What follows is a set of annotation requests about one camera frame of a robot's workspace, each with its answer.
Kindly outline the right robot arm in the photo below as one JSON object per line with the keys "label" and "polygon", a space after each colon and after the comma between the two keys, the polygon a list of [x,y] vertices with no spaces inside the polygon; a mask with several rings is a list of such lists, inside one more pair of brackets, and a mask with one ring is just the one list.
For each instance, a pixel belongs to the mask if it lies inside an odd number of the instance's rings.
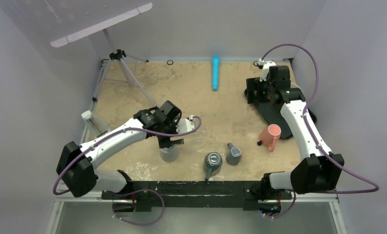
{"label": "right robot arm", "polygon": [[272,61],[261,66],[258,78],[248,78],[244,94],[268,125],[280,127],[279,139],[294,137],[301,162],[290,172],[265,173],[257,188],[263,199],[281,190],[298,194],[325,193],[335,189],[344,159],[334,154],[316,130],[306,99],[291,87],[290,70]]}

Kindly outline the light grey mug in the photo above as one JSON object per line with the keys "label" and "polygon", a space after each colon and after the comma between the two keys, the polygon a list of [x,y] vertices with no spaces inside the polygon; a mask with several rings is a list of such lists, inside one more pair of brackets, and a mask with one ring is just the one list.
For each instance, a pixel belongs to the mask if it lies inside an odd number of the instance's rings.
{"label": "light grey mug", "polygon": [[174,162],[179,156],[179,150],[176,147],[160,149],[160,157],[165,162]]}

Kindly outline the dark blue-grey mug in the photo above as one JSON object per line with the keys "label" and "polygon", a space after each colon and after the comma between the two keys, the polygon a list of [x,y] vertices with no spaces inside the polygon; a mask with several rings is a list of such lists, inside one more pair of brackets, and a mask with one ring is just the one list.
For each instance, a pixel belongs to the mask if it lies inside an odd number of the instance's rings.
{"label": "dark blue-grey mug", "polygon": [[205,182],[209,182],[210,178],[220,172],[223,160],[218,152],[208,153],[203,161],[203,171],[205,172]]}

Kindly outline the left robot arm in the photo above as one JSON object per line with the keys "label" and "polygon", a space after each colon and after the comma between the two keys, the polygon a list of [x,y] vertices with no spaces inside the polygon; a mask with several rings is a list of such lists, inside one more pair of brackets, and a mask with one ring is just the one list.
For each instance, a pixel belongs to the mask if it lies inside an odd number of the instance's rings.
{"label": "left robot arm", "polygon": [[181,110],[166,101],[161,107],[138,111],[120,127],[82,146],[73,141],[67,143],[56,167],[58,178],[53,193],[64,194],[57,191],[57,185],[62,181],[67,187],[66,192],[74,197],[92,190],[105,190],[113,192],[119,199],[129,198],[132,194],[131,179],[123,171],[99,171],[98,167],[126,147],[149,137],[157,137],[160,148],[182,144],[182,140],[170,139],[170,135],[177,134],[181,117]]}

